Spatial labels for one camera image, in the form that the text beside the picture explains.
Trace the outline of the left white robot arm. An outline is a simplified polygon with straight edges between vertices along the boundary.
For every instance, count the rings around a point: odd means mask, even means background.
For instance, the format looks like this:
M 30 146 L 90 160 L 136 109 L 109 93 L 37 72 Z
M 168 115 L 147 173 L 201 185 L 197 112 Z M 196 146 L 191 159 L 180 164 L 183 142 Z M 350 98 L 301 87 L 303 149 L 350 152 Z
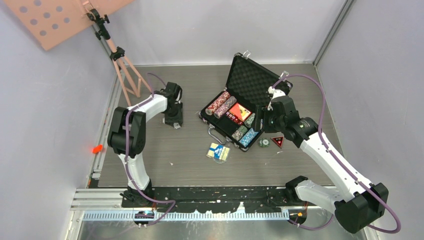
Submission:
M 163 123 L 175 129 L 183 125 L 183 90 L 168 82 L 145 100 L 129 107 L 115 108 L 107 136 L 107 144 L 120 158 L 127 176 L 127 190 L 122 197 L 148 207 L 155 203 L 152 181 L 148 176 L 143 150 L 147 142 L 147 123 L 156 115 L 163 115 Z

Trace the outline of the black poker chip case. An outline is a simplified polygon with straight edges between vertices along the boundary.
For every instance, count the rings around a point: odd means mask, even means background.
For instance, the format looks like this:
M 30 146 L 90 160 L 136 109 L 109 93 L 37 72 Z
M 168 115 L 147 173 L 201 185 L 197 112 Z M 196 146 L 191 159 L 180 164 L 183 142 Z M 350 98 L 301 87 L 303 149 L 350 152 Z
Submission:
M 238 52 L 233 57 L 224 89 L 213 100 L 218 99 L 224 92 L 228 92 L 231 97 L 235 97 L 238 104 L 254 113 L 257 107 L 266 107 L 269 104 L 271 98 L 268 89 L 279 78 L 279 75 L 253 61 L 248 55 Z M 206 113 L 207 108 L 214 102 L 213 100 L 200 111 L 199 118 L 209 125 L 210 129 L 216 130 L 225 137 L 227 142 L 234 144 L 241 151 L 247 152 L 264 131 L 259 131 L 248 144 L 244 145 L 241 140 L 232 137 L 240 128 L 239 124 L 226 114 L 216 117 Z

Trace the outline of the blue playing card deck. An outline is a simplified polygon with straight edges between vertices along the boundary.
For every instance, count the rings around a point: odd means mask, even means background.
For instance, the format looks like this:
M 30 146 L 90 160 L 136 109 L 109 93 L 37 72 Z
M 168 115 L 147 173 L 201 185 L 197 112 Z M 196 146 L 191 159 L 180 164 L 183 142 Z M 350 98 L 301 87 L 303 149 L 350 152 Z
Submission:
M 211 143 L 206 156 L 213 159 L 218 164 L 223 164 L 227 161 L 231 149 L 227 146 Z

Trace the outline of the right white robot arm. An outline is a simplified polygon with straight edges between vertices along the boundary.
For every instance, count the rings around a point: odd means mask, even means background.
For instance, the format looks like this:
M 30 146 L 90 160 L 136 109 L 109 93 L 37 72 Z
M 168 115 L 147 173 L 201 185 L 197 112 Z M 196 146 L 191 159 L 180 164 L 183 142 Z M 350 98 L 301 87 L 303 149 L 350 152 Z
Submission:
M 389 190 L 383 183 L 373 184 L 358 173 L 333 148 L 319 125 L 310 117 L 300 117 L 289 96 L 272 99 L 267 106 L 257 106 L 253 128 L 284 138 L 309 157 L 334 183 L 335 189 L 320 186 L 305 176 L 286 183 L 285 198 L 291 205 L 310 202 L 332 213 L 349 233 L 357 233 L 386 211 Z

